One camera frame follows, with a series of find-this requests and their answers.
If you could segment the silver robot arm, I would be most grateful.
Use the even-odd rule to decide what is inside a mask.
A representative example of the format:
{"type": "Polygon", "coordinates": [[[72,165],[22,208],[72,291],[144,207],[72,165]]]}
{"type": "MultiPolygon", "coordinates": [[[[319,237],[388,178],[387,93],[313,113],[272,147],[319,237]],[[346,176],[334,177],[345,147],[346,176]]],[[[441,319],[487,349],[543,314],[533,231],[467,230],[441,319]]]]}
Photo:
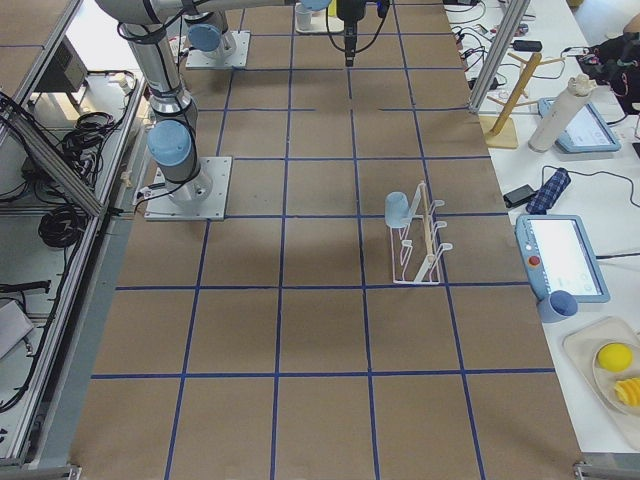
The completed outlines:
{"type": "Polygon", "coordinates": [[[228,10],[288,6],[288,1],[100,1],[98,6],[118,22],[151,92],[150,105],[157,123],[147,136],[147,147],[164,177],[163,194],[143,197],[150,205],[164,199],[176,208],[179,219],[224,215],[228,187],[213,166],[223,158],[200,158],[196,147],[198,109],[180,76],[167,28],[185,17],[191,46],[223,60],[235,52],[228,29],[228,10]]]}
{"type": "Polygon", "coordinates": [[[213,11],[185,18],[191,46],[205,56],[224,59],[236,51],[236,42],[229,31],[224,11],[213,11]]]}

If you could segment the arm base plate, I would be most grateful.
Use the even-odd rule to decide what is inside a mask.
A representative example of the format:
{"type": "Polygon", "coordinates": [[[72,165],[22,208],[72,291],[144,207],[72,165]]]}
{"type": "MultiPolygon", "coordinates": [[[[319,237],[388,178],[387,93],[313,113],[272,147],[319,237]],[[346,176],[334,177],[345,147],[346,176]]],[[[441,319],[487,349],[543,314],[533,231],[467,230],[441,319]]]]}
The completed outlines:
{"type": "Polygon", "coordinates": [[[192,70],[227,70],[246,67],[250,32],[222,33],[212,25],[192,26],[188,31],[191,44],[186,68],[192,70]]]}
{"type": "Polygon", "coordinates": [[[154,182],[163,183],[150,194],[145,203],[144,218],[148,221],[221,221],[225,217],[232,158],[199,157],[200,172],[189,183],[169,194],[177,185],[166,183],[159,167],[154,182]]]}

